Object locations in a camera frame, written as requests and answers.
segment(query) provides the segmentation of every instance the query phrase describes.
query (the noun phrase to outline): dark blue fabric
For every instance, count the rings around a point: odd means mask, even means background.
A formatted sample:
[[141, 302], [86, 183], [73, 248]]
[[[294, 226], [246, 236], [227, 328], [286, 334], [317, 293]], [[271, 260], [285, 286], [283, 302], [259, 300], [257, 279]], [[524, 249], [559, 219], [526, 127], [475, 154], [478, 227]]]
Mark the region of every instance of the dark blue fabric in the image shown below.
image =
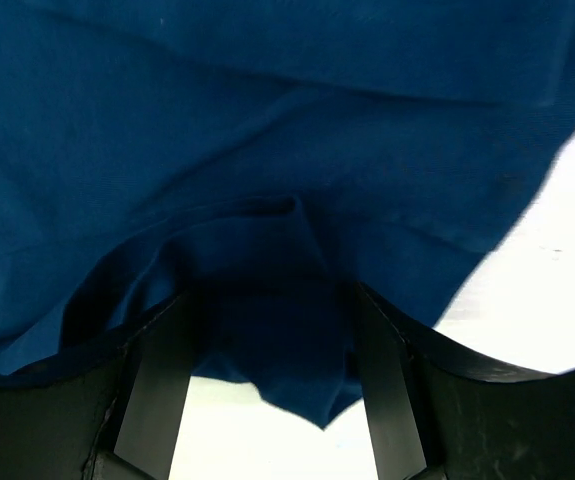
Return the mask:
[[325, 426], [336, 285], [433, 325], [574, 131], [575, 0], [0, 0], [0, 373], [200, 287], [196, 374]]

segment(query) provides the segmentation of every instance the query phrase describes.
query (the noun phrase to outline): blue shirt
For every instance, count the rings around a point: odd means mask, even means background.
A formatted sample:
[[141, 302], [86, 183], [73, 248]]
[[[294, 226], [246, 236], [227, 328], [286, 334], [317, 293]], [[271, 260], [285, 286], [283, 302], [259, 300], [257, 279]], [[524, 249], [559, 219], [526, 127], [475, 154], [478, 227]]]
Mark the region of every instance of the blue shirt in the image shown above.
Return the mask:
[[327, 425], [339, 282], [433, 325], [575, 131], [575, 0], [0, 0], [0, 374], [174, 292]]

